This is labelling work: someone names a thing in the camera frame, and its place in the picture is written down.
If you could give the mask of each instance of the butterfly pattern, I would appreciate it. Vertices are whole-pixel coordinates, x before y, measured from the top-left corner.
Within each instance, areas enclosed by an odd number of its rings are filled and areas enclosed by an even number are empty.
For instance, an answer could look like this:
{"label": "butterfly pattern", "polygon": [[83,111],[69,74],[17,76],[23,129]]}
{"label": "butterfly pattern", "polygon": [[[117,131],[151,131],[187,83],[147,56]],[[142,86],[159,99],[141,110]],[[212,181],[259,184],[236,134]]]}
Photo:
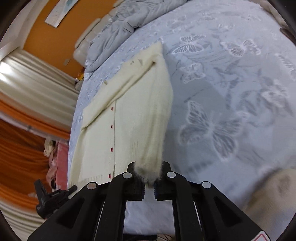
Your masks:
{"label": "butterfly pattern", "polygon": [[220,44],[234,57],[242,57],[247,51],[253,55],[261,54],[261,50],[252,39],[247,39],[240,45],[228,42],[220,42]]}
{"label": "butterfly pattern", "polygon": [[261,96],[278,108],[284,108],[289,97],[287,88],[282,86],[279,80],[274,80],[274,84],[262,91]]}
{"label": "butterfly pattern", "polygon": [[206,20],[206,21],[216,20],[217,18],[213,17],[212,15],[213,15],[212,13],[208,13],[208,12],[202,13],[202,17],[197,20],[197,23],[203,20]]}
{"label": "butterfly pattern", "polygon": [[284,66],[286,66],[288,69],[290,69],[289,73],[294,81],[296,81],[296,66],[287,58],[285,58],[280,53],[275,54],[276,57],[278,57]]}
{"label": "butterfly pattern", "polygon": [[202,71],[201,63],[195,63],[190,66],[181,67],[180,70],[184,72],[184,74],[182,74],[181,76],[181,81],[184,84],[187,84],[190,81],[202,79],[205,77],[205,73],[203,73]]}
{"label": "butterfly pattern", "polygon": [[248,113],[240,111],[229,120],[215,123],[212,115],[210,119],[207,117],[202,105],[188,101],[188,124],[180,129],[179,143],[189,145],[204,138],[210,139],[220,160],[229,161],[238,151],[235,137],[241,134],[248,117]]}
{"label": "butterfly pattern", "polygon": [[195,36],[187,36],[187,37],[181,37],[180,40],[182,41],[182,44],[180,47],[176,48],[173,53],[185,53],[185,52],[200,52],[203,51],[204,48],[202,45],[197,43],[197,40],[203,39],[206,36],[203,34],[195,35]]}
{"label": "butterfly pattern", "polygon": [[231,23],[229,25],[224,25],[222,23],[220,23],[218,25],[218,29],[223,29],[223,30],[232,30],[234,28],[234,25]]}
{"label": "butterfly pattern", "polygon": [[180,27],[182,25],[184,25],[184,21],[186,20],[186,16],[181,16],[177,19],[174,19],[174,20],[169,20],[167,22],[167,26],[170,27],[171,29],[174,29],[174,28],[177,28],[177,27]]}

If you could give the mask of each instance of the white curtain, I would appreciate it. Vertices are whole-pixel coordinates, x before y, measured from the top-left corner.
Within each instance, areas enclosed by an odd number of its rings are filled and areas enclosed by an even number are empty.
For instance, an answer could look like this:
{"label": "white curtain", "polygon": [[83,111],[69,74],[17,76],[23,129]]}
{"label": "white curtain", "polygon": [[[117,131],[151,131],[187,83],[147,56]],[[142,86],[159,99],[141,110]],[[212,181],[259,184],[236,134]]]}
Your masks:
{"label": "white curtain", "polygon": [[0,62],[0,90],[4,95],[68,127],[79,95],[74,83],[69,75],[20,48]]}
{"label": "white curtain", "polygon": [[8,224],[22,241],[27,241],[30,234],[45,221],[36,212],[23,210],[2,199],[0,209]]}

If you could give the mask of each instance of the white cardigan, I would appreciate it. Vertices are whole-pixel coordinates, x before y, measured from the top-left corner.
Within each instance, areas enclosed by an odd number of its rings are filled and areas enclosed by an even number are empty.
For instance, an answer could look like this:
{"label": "white cardigan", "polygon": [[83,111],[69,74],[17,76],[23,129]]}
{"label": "white cardigan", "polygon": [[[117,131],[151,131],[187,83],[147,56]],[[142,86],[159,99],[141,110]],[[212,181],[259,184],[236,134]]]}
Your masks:
{"label": "white cardigan", "polygon": [[159,177],[173,90],[160,42],[125,62],[83,110],[68,186],[103,184],[136,162],[145,182]]}

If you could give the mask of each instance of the warning label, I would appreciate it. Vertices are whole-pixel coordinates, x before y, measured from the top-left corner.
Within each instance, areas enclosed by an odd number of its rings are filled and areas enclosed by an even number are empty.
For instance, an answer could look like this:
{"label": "warning label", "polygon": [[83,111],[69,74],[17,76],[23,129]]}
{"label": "warning label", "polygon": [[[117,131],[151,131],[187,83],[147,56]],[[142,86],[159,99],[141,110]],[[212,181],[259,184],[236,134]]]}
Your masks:
{"label": "warning label", "polygon": [[252,241],[270,241],[264,231],[261,231]]}

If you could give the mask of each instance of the light blue bedsheet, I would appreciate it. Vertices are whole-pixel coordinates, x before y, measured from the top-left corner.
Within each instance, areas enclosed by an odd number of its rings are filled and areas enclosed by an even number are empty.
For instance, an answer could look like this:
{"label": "light blue bedsheet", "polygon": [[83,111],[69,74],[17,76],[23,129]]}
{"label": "light blue bedsheet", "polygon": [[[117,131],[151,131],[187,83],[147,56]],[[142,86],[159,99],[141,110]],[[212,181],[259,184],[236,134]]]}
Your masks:
{"label": "light blue bedsheet", "polygon": [[[72,125],[68,169],[82,110],[120,65],[163,43],[174,100],[163,159],[189,181],[212,182],[242,207],[268,174],[296,162],[296,50],[258,4],[192,0],[138,29],[86,76]],[[127,205],[130,233],[173,233],[170,202]],[[269,233],[275,240],[293,212]]]}

